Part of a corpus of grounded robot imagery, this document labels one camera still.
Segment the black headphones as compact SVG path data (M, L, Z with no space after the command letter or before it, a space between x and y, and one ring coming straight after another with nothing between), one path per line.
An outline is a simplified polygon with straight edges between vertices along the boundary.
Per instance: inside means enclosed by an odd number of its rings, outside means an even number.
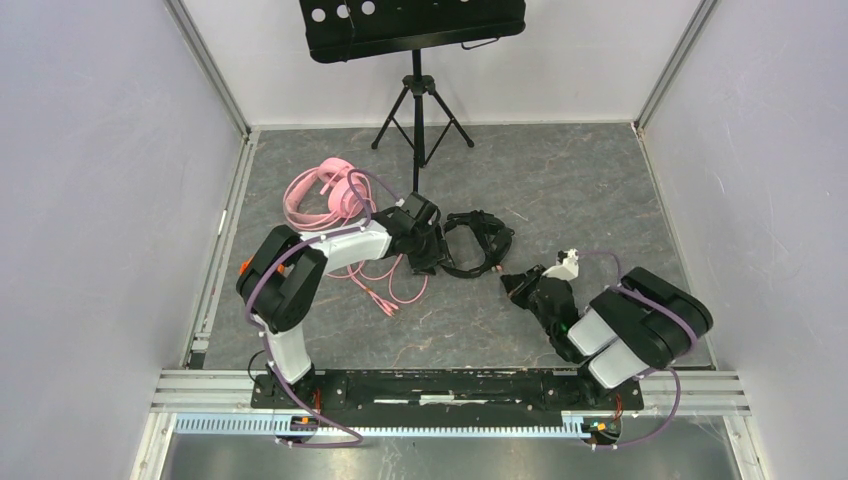
M448 257L441 265L442 269L448 275L460 279L479 278L489 271L502 272L502 263L511 249L515 231L495 215L482 210L473 210L466 213L448 214L442 228L443 234L445 235L460 226L467 227L472 233L483 254L483 261L479 266L468 270L458 268L445 239Z

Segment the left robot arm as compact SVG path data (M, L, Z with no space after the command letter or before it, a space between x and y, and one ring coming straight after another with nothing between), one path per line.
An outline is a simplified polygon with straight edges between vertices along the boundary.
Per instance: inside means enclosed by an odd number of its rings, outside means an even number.
M458 268L445 233L466 226L483 252L481 265ZM275 392L290 407L306 405L314 394L307 375L313 362L301 326L322 278L365 261L404 257L415 275L443 270L460 279L473 279L497 270L509 253L515 232L482 210L443 216L438 207L417 193L348 226L299 233L287 225L275 227L243 267L237 293L245 302L246 318L256 326L277 377Z

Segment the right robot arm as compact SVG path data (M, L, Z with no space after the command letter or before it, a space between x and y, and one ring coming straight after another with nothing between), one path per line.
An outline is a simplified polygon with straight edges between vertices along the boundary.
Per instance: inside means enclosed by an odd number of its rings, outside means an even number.
M533 314L557 355L579 367L578 396L591 408L606 406L625 382L669 367L714 325L700 300L642 267L582 312L571 283L540 265L503 275L501 283L514 305Z

